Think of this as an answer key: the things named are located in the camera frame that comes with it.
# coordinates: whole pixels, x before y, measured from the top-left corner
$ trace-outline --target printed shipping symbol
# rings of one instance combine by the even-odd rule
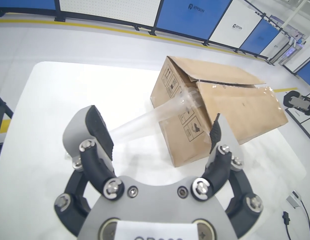
[[[200,131],[199,127],[197,127],[197,125],[195,123],[194,123],[194,128],[192,126],[192,130],[193,130],[194,133],[197,133],[197,132]]]

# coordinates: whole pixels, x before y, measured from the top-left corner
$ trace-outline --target black metal frame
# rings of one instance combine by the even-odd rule
[[[87,14],[81,14],[81,13],[61,11],[59,0],[54,0],[55,10],[52,10],[52,9],[34,9],[34,8],[17,8],[17,7],[15,7],[15,8],[0,7],[0,17],[2,17],[6,13],[22,13],[22,14],[35,14],[35,15],[54,16],[55,17],[55,21],[58,21],[58,22],[65,22],[66,18],[75,18],[75,19],[82,19],[82,20],[93,20],[93,21],[99,21],[99,22],[106,22],[106,23],[114,23],[114,24],[133,26],[135,28],[135,30],[137,30],[137,31],[139,31],[139,28],[142,27],[142,28],[150,30],[149,34],[152,35],[152,36],[156,36],[155,31],[160,31],[160,32],[164,32],[164,33],[168,33],[168,34],[172,34],[172,35],[177,35],[177,36],[181,36],[181,37],[185,37],[185,38],[189,38],[189,39],[194,39],[194,40],[202,42],[202,44],[205,45],[205,46],[207,46],[207,45],[209,45],[209,43],[211,43],[211,44],[214,44],[214,45],[218,45],[218,46],[222,46],[222,47],[226,47],[226,48],[235,50],[236,53],[238,51],[241,51],[244,54],[250,54],[250,55],[255,56],[256,58],[257,57],[261,57],[261,58],[267,59],[267,57],[259,55],[259,54],[256,54],[256,53],[252,53],[252,52],[249,52],[249,51],[246,51],[246,50],[241,50],[239,48],[237,49],[237,48],[225,45],[225,44],[221,44],[221,43],[217,43],[217,42],[214,42],[214,41],[210,41],[210,37],[212,36],[213,32],[217,28],[217,26],[220,23],[221,19],[224,17],[224,15],[225,15],[226,11],[228,10],[228,7],[232,3],[232,1],[233,0],[230,0],[229,4],[225,8],[222,16],[220,17],[219,21],[217,22],[216,26],[214,27],[212,33],[210,34],[210,36],[207,39],[199,38],[199,37],[194,37],[194,36],[191,36],[191,35],[187,35],[187,34],[183,34],[183,33],[178,33],[178,32],[174,32],[174,31],[169,31],[169,30],[165,30],[165,29],[161,29],[161,28],[157,28],[157,22],[158,22],[158,19],[160,17],[161,11],[162,11],[164,0],[160,0],[159,7],[158,7],[158,10],[157,10],[157,14],[156,14],[156,18],[155,18],[155,21],[154,21],[154,26],[142,25],[142,24],[138,24],[138,23],[127,22],[127,21],[118,20],[118,19],[112,19],[112,18],[108,18],[108,17],[101,17],[101,16],[95,16],[95,15],[87,15]],[[254,9],[256,9],[256,11],[260,12],[263,16],[266,16],[265,13],[263,13],[261,10],[259,10],[256,6],[254,6],[248,0],[244,0],[244,1],[246,1]],[[272,19],[270,19],[268,16],[266,16],[266,17],[271,22],[273,22],[277,27],[279,27]]]
[[[48,15],[56,16],[56,11],[52,9],[36,9],[36,8],[22,8],[22,7],[0,7],[0,17],[6,13],[20,13],[32,15]]]
[[[164,0],[160,0],[159,7],[158,7],[158,10],[157,10],[157,14],[156,14],[156,18],[155,18],[155,21],[154,21],[154,26],[152,27],[151,31],[148,32],[152,36],[156,36],[155,30],[156,30],[156,27],[157,27],[158,19],[160,18],[160,14],[161,14],[161,11],[162,11],[163,3],[164,3]]]
[[[5,113],[8,115],[9,118],[12,118],[13,112],[12,110],[7,106],[6,102],[4,102],[0,97],[0,106],[5,108]]]

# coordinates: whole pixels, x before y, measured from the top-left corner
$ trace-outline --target partition panel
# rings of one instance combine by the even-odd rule
[[[207,39],[230,0],[164,0],[157,27]]]

